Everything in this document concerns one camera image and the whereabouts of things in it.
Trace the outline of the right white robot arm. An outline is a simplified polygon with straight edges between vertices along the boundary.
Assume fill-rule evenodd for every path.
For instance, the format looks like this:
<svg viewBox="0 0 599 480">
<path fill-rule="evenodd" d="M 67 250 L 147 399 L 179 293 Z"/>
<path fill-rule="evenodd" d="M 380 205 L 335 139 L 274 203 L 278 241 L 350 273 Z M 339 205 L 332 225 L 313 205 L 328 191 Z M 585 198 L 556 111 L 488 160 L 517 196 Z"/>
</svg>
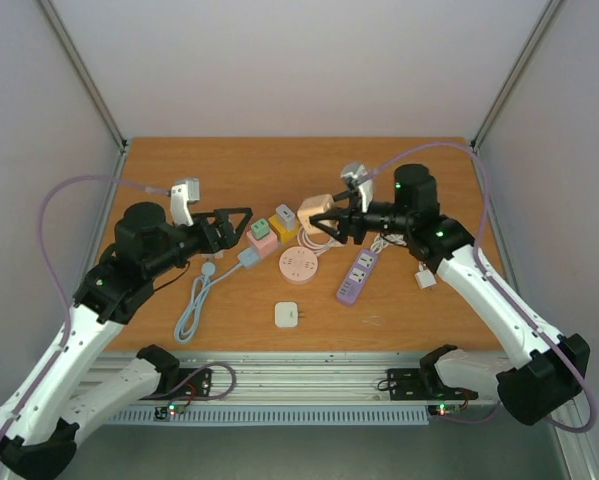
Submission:
<svg viewBox="0 0 599 480">
<path fill-rule="evenodd" d="M 457 347 L 436 349 L 420 361 L 420 383 L 432 396 L 465 388 L 499 402 L 517 421 L 533 425 L 578 395 L 593 399 L 585 375 L 590 347 L 565 336 L 537 314 L 490 265 L 477 240 L 440 211 L 437 182 L 421 164 L 398 167 L 394 199 L 372 198 L 361 165 L 342 173 L 346 191 L 309 215 L 311 227 L 339 243 L 361 243 L 367 233 L 401 236 L 412 257 L 457 292 L 494 334 L 506 357 L 487 361 Z"/>
</svg>

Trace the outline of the yellow cube socket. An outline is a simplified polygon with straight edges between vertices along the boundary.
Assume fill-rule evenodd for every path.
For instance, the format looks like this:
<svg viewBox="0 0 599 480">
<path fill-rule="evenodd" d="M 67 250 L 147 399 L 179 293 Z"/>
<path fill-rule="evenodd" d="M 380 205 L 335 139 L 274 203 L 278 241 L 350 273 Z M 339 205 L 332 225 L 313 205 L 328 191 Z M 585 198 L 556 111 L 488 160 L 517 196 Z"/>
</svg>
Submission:
<svg viewBox="0 0 599 480">
<path fill-rule="evenodd" d="M 278 219 L 276 215 L 272 215 L 268 218 L 268 224 L 271 231 L 277 236 L 280 244 L 287 244 L 292 241 L 298 233 L 299 226 L 295 223 L 292 229 L 287 229 Z"/>
</svg>

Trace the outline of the green charger plug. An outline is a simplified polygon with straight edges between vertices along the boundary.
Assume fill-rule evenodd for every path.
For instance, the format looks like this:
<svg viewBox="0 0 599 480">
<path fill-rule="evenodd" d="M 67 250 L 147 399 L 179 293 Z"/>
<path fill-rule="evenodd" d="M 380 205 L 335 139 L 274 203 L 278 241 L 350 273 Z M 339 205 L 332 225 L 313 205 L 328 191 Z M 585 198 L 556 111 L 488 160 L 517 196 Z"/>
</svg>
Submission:
<svg viewBox="0 0 599 480">
<path fill-rule="evenodd" d="M 250 232 L 255 240 L 261 240 L 270 233 L 270 226 L 266 219 L 260 218 L 252 223 Z"/>
</svg>

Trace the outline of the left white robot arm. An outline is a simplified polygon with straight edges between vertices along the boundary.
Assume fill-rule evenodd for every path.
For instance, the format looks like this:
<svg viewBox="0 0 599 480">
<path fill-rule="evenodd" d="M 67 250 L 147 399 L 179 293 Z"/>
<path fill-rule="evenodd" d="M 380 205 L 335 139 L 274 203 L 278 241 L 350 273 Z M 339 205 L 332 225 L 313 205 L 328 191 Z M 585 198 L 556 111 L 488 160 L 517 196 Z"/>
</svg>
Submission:
<svg viewBox="0 0 599 480">
<path fill-rule="evenodd" d="M 137 203 L 124 212 L 113 244 L 74 294 L 67 321 L 0 407 L 2 478 L 55 479 L 78 446 L 117 411 L 138 400 L 171 398 L 187 386 L 191 378 L 179 360 L 149 345 L 120 373 L 74 394 L 104 348 L 154 295 L 155 280 L 188 266 L 197 254 L 236 246 L 251 217 L 249 208 L 216 209 L 176 226 L 156 203 Z"/>
</svg>

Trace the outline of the beige cube socket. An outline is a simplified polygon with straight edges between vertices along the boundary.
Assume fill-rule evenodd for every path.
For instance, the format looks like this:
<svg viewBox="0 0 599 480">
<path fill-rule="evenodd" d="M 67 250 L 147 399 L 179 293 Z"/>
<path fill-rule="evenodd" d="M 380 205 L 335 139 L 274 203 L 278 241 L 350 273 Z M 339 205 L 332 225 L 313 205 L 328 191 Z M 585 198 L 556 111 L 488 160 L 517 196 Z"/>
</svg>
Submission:
<svg viewBox="0 0 599 480">
<path fill-rule="evenodd" d="M 298 208 L 297 217 L 306 234 L 315 235 L 321 233 L 320 229 L 310 223 L 310 218 L 331 210 L 333 205 L 333 197 L 330 194 L 312 196 L 303 200 Z"/>
</svg>

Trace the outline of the white 66W charger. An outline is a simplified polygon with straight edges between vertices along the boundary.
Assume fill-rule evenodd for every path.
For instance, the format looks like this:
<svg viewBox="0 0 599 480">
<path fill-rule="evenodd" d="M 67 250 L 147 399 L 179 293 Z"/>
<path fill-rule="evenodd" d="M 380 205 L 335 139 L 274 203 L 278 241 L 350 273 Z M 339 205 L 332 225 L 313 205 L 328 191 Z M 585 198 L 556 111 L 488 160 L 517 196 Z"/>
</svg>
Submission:
<svg viewBox="0 0 599 480">
<path fill-rule="evenodd" d="M 285 230 L 290 231 L 296 227 L 296 215 L 287 205 L 279 205 L 275 209 L 275 216 Z"/>
</svg>

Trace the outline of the small white charger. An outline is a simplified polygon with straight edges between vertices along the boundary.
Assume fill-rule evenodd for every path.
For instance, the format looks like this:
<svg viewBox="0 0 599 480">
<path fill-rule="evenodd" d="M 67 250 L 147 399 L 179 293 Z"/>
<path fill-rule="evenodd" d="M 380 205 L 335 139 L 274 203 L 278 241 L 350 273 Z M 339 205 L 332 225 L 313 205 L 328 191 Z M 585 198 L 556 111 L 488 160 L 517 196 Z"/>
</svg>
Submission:
<svg viewBox="0 0 599 480">
<path fill-rule="evenodd" d="M 436 285 L 434 274 L 428 270 L 420 270 L 415 274 L 415 281 L 421 290 L 430 290 Z"/>
</svg>

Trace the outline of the pink cube socket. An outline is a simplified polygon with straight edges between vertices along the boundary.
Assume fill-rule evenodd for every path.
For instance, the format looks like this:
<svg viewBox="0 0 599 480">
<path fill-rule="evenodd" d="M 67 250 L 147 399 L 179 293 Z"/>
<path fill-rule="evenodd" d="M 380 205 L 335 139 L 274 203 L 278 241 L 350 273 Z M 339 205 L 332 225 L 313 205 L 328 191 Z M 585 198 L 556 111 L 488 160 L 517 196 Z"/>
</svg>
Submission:
<svg viewBox="0 0 599 480">
<path fill-rule="evenodd" d="M 260 260 L 264 260 L 273 254 L 279 247 L 278 238 L 274 232 L 270 231 L 261 239 L 256 239 L 251 231 L 246 234 L 249 246 L 253 249 Z"/>
</svg>

